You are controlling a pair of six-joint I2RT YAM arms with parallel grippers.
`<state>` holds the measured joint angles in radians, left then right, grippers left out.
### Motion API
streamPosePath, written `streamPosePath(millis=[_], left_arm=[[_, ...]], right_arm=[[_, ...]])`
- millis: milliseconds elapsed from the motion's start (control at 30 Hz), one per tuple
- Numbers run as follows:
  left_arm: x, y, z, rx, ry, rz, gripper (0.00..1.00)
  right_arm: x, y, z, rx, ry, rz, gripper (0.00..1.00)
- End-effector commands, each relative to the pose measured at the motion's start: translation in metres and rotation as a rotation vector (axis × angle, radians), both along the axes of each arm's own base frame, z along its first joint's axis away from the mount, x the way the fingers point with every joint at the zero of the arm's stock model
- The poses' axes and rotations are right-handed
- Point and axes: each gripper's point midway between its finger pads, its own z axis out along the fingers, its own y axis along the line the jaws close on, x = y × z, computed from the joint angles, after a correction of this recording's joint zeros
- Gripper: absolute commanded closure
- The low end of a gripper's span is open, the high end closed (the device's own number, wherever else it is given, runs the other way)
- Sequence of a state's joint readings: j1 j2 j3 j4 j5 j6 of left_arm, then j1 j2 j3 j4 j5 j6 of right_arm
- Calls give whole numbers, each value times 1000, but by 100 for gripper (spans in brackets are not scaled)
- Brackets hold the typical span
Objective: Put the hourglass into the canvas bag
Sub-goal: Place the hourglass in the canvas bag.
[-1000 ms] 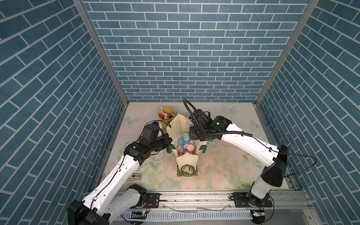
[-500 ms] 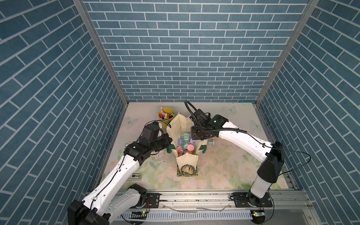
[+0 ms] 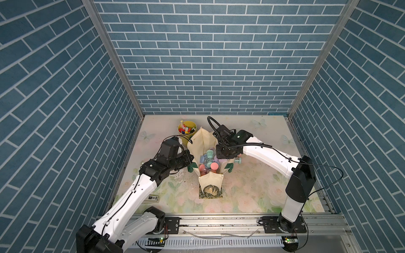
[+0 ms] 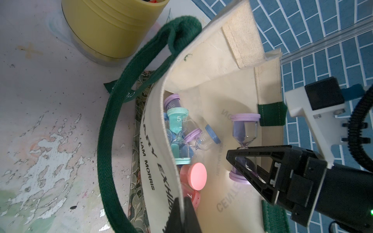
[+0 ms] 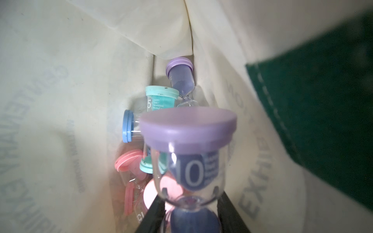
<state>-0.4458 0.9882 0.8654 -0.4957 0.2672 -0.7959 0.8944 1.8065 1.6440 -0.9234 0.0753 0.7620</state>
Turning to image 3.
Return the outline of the large pink hourglass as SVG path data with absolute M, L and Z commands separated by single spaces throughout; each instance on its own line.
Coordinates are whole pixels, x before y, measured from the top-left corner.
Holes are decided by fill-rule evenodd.
M 218 169 L 219 169 L 219 164 L 217 162 L 211 163 L 211 165 L 210 165 L 211 172 L 217 173 Z

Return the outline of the pink hourglass front lowest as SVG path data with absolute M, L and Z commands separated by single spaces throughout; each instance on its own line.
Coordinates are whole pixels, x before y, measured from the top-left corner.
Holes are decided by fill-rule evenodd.
M 203 163 L 200 164 L 198 168 L 199 168 L 200 176 L 204 176 L 207 174 L 207 168 Z

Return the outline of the cream canvas tote bag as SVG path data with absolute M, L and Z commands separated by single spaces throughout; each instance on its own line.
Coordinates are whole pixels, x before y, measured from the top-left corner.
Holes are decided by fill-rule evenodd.
M 214 135 L 200 128 L 192 136 L 189 143 L 187 143 L 187 149 L 194 156 L 191 165 L 188 166 L 190 172 L 195 172 L 198 176 L 199 182 L 199 198 L 200 199 L 218 199 L 223 197 L 223 180 L 225 174 L 231 172 L 234 167 L 233 159 L 218 159 L 216 157 L 216 145 L 217 139 Z M 214 159 L 208 159 L 207 150 L 214 151 Z M 219 164 L 217 173 L 213 173 L 210 170 L 210 165 L 213 162 Z M 199 165 L 204 164 L 207 168 L 207 174 L 200 176 Z

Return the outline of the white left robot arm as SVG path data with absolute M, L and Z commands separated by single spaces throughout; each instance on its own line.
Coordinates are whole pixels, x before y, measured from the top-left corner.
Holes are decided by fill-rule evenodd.
M 139 176 L 105 215 L 93 225 L 83 225 L 76 234 L 78 253 L 123 253 L 142 236 L 166 234 L 165 213 L 150 207 L 130 222 L 140 205 L 173 170 L 192 164 L 193 155 L 184 150 L 178 155 L 162 156 L 145 162 Z

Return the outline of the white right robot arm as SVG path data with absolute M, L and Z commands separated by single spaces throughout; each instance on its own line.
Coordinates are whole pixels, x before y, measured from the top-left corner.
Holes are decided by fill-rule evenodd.
M 316 182 L 312 160 L 281 152 L 245 130 L 237 132 L 220 125 L 213 135 L 218 141 L 215 148 L 218 158 L 231 159 L 245 154 L 276 169 L 289 180 L 285 189 L 287 198 L 278 220 L 280 224 L 295 223 Z

